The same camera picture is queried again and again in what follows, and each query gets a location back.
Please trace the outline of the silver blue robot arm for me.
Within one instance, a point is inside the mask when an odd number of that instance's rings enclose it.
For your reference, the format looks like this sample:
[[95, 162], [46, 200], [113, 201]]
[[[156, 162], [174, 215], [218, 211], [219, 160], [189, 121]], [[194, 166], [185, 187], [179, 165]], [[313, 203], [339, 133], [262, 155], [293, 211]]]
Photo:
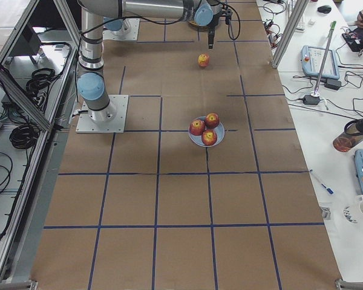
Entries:
[[221, 17], [229, 22], [231, 9], [221, 1], [79, 1], [82, 7], [82, 34], [79, 65], [83, 68], [77, 88], [92, 121], [112, 120], [117, 107], [111, 101], [103, 79], [103, 27], [129, 18], [193, 21], [208, 28], [208, 47], [213, 48], [215, 28]]

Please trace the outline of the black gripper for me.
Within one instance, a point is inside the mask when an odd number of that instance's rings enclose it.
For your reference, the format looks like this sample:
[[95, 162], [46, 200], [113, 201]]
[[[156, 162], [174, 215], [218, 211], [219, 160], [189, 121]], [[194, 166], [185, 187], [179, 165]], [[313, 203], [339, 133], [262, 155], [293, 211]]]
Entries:
[[214, 12], [208, 29], [208, 48], [214, 47], [214, 28], [219, 25], [220, 18], [224, 18], [225, 24], [229, 25], [232, 20], [232, 9], [227, 4], [216, 4], [211, 6]]

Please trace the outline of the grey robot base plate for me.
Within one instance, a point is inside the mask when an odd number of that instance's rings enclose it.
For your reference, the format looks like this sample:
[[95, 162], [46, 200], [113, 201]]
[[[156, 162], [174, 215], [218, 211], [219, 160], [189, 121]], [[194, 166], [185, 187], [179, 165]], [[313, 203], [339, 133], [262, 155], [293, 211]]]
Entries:
[[107, 134], [123, 133], [125, 130], [126, 113], [129, 95], [109, 95], [109, 105], [101, 110], [94, 111], [83, 101], [79, 115], [76, 132], [79, 134]]

